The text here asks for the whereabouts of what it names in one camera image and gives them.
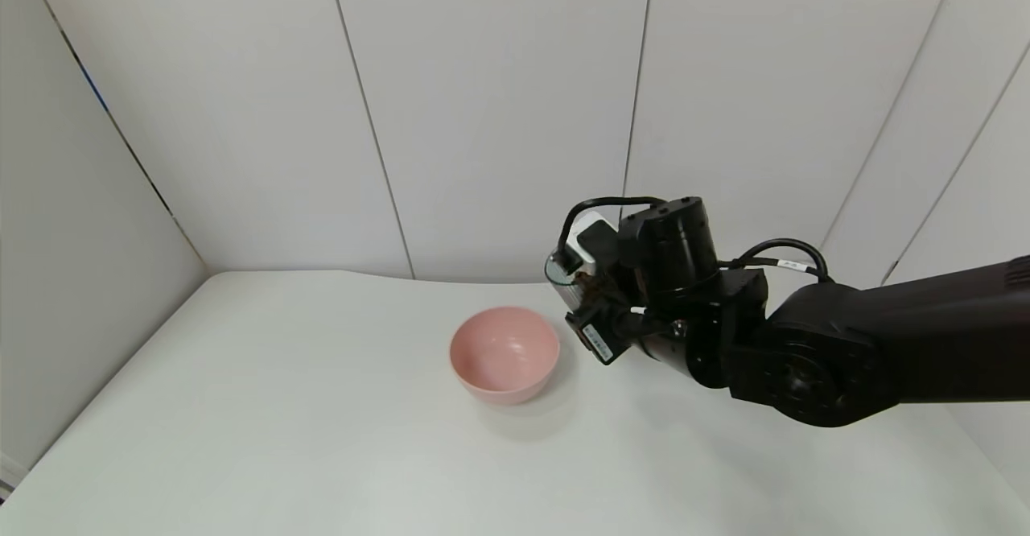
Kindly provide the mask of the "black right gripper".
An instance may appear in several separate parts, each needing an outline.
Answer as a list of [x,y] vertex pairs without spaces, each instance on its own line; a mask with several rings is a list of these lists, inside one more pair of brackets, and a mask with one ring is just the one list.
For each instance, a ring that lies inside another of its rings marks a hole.
[[595,359],[610,366],[633,348],[641,335],[646,308],[607,298],[607,276],[576,275],[574,310],[566,312],[566,326]]

